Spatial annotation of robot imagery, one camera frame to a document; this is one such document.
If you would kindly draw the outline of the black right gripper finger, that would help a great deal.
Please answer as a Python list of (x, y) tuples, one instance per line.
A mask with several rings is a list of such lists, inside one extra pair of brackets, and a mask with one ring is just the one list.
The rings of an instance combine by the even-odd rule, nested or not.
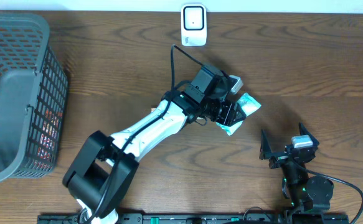
[(298, 127), (300, 135), (308, 135), (313, 141), (312, 148), (317, 149), (319, 146), (319, 141), (308, 131), (308, 129), (304, 126), (303, 123), (299, 123)]
[(270, 143), (268, 142), (268, 138), (265, 134), (265, 131), (261, 130), (261, 146), (260, 146), (260, 160), (269, 159), (272, 155)]

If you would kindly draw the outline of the teal white wipes packet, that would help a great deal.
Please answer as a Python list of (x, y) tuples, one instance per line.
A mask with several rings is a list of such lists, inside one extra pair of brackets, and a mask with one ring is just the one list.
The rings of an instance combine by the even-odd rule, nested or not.
[[(248, 93), (244, 93), (236, 103), (242, 107), (247, 117), (256, 112), (261, 107), (261, 104)], [(219, 123), (216, 123), (216, 125), (223, 129), (229, 136), (231, 136), (242, 125), (242, 123), (243, 121), (240, 121), (233, 126), (224, 126)]]

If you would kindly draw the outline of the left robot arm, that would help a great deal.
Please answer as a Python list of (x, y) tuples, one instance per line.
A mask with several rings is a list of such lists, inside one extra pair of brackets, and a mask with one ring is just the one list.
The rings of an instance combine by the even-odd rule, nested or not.
[(96, 131), (84, 142), (63, 178), (82, 206), (79, 223), (116, 223), (116, 208), (127, 193), (140, 160), (187, 124), (212, 121), (229, 128), (247, 117), (241, 103), (227, 97), (243, 81), (211, 65), (164, 94), (156, 109), (110, 136)]

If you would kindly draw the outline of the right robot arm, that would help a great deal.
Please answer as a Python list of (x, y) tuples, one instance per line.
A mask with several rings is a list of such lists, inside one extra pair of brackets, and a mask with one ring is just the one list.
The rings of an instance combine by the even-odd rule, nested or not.
[(332, 181), (314, 175), (310, 177), (305, 164), (315, 158), (319, 141), (299, 124), (299, 135), (291, 138), (284, 151), (273, 152), (264, 131), (261, 132), (259, 159), (268, 160), (269, 168), (283, 173), (282, 191), (291, 200), (291, 208), (283, 212), (284, 223), (324, 223), (324, 212), (330, 209)]

